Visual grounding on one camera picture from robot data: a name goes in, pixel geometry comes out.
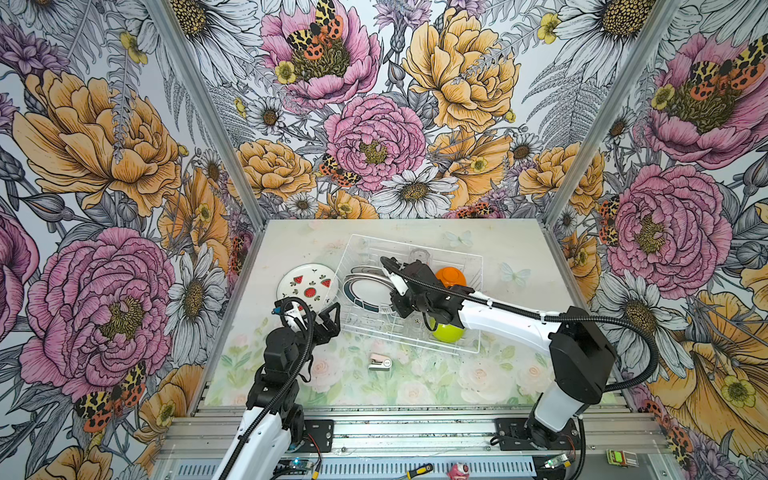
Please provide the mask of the watermelon pattern plate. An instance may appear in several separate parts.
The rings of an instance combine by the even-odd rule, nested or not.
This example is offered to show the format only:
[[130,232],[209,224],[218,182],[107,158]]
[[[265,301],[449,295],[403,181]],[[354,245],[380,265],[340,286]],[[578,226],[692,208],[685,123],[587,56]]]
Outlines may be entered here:
[[339,280],[333,269],[309,263],[297,266],[283,276],[276,288],[276,299],[298,297],[319,312],[335,301],[338,291]]

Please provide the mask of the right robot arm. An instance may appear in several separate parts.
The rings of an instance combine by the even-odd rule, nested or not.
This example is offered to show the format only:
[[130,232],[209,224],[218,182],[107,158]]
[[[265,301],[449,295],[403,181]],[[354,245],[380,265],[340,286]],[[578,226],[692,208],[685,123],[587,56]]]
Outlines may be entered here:
[[425,263],[401,263],[382,256],[380,263],[394,286],[392,308],[401,317],[419,312],[429,328],[450,325],[478,330],[526,345],[550,357],[553,382],[534,404],[522,439],[550,448],[570,431],[571,420],[600,403],[611,387],[615,349],[597,319],[571,307],[546,312],[507,304],[471,287],[449,288]]

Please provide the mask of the teal rimmed back plate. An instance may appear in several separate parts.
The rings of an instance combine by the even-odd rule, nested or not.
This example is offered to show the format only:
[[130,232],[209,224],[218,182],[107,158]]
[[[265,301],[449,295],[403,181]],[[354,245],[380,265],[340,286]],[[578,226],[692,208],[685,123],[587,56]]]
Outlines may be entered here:
[[380,266],[361,265],[352,267],[347,278],[367,278],[388,281],[387,273]]

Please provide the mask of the orange plastic bowl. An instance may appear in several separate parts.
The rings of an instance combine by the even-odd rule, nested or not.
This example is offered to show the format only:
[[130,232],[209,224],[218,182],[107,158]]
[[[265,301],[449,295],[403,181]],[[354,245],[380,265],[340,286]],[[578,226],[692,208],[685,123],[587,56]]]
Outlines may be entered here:
[[466,287],[468,285],[465,275],[455,267],[443,267],[435,273],[435,276],[447,289],[453,286]]

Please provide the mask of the far clear plastic glass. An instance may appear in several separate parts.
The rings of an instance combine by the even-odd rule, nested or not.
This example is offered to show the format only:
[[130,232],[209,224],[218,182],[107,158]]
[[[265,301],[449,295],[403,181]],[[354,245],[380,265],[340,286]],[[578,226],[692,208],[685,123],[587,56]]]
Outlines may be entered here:
[[425,248],[412,248],[409,253],[408,261],[410,263],[419,261],[427,266],[431,265],[431,252]]

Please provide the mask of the lime green plastic bowl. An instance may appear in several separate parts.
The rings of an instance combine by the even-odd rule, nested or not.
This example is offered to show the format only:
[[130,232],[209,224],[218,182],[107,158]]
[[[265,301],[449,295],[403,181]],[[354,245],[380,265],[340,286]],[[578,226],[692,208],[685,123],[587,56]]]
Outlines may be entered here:
[[465,330],[451,324],[436,322],[434,319],[428,321],[428,330],[438,341],[446,344],[455,344],[464,336]]

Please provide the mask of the green circuit board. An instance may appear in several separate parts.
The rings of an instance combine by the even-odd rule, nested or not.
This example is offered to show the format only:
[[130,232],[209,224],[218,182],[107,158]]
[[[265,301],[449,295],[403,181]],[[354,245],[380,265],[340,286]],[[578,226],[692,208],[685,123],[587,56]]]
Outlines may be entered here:
[[308,475],[318,470],[322,463],[318,459],[293,458],[281,462],[284,475]]

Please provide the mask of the yellow black screwdriver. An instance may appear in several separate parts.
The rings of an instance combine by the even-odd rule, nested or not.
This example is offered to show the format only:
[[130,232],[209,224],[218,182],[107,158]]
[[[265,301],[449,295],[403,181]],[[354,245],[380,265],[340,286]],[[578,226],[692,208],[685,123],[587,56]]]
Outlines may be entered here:
[[432,473],[433,471],[434,465],[432,463],[427,463],[408,470],[404,475],[397,477],[396,480],[414,480],[417,477]]

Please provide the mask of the pink small toy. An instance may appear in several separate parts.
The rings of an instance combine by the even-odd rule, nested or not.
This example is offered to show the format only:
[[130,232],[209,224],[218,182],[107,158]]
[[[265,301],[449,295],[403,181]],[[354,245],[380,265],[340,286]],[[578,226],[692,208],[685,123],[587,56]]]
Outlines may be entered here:
[[470,468],[465,463],[454,463],[447,472],[450,480],[468,480],[470,478]]

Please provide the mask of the small green device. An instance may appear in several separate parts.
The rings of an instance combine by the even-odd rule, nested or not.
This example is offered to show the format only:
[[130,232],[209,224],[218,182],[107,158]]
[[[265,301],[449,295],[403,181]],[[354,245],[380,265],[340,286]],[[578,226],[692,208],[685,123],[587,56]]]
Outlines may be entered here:
[[609,465],[622,468],[635,468],[639,466],[638,456],[633,452],[625,450],[607,450],[606,460]]

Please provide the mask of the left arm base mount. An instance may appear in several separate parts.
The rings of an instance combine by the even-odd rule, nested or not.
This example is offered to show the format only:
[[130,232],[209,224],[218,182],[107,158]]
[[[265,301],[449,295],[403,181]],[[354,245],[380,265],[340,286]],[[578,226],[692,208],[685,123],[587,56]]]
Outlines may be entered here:
[[332,450],[335,422],[331,419],[305,419],[294,415],[287,419],[286,426],[290,434],[287,452],[326,454]]

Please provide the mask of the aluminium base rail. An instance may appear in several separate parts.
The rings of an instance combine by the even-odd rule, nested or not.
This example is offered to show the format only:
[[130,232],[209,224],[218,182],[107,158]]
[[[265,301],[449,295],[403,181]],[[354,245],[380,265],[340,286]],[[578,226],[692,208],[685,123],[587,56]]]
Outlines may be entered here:
[[[322,408],[306,419],[335,422],[332,450],[285,453],[318,459],[322,479],[396,479],[408,470],[432,463],[428,479],[445,479],[457,462],[470,468],[472,479],[680,479],[682,473],[668,451],[660,428],[648,414],[618,406],[588,410],[577,425],[576,451],[501,451],[491,446],[497,418],[526,418],[521,408]],[[609,465],[606,451],[625,450],[639,466]]]

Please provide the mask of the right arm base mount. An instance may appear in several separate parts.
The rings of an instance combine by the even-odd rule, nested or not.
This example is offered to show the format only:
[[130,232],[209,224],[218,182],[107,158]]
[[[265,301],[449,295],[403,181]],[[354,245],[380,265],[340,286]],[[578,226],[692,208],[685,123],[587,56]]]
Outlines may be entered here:
[[580,432],[576,422],[569,419],[563,430],[552,432],[541,426],[529,425],[524,418],[497,418],[491,446],[501,451],[576,451],[581,447]]

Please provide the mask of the aluminium corner post left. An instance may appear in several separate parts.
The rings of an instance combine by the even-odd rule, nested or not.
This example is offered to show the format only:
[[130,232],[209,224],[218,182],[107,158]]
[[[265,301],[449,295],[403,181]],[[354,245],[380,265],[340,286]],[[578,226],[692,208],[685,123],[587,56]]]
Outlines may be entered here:
[[185,83],[206,131],[217,148],[221,159],[233,181],[251,224],[263,233],[268,219],[261,210],[252,187],[235,154],[235,148],[216,111],[215,104],[205,84],[204,76],[197,66],[190,48],[186,45],[183,32],[168,1],[149,1],[147,9],[155,22],[160,38],[171,55],[177,75]]

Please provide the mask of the aluminium corner post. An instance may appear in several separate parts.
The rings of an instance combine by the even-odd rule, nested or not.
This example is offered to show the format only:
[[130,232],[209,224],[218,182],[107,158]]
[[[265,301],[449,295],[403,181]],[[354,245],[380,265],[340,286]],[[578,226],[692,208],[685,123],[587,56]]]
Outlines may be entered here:
[[233,181],[251,224],[263,233],[268,219],[261,210],[252,187],[235,154],[235,148],[216,111],[215,104],[205,84],[204,76],[197,66],[190,48],[186,45],[183,32],[168,1],[149,1],[147,9],[155,22],[160,38],[171,55],[177,75],[185,83],[206,131],[217,148],[221,159]]
[[626,64],[617,70],[614,85],[608,92],[598,114],[580,145],[571,168],[564,177],[563,183],[552,199],[541,222],[546,228],[552,227],[561,210],[570,201],[579,185],[581,178],[591,165],[594,156],[602,142],[617,112],[621,109],[622,101],[630,94],[635,81],[642,73],[648,58],[656,51],[661,37],[672,23],[681,1],[657,1],[653,7],[646,25],[640,32],[637,43],[630,51]]

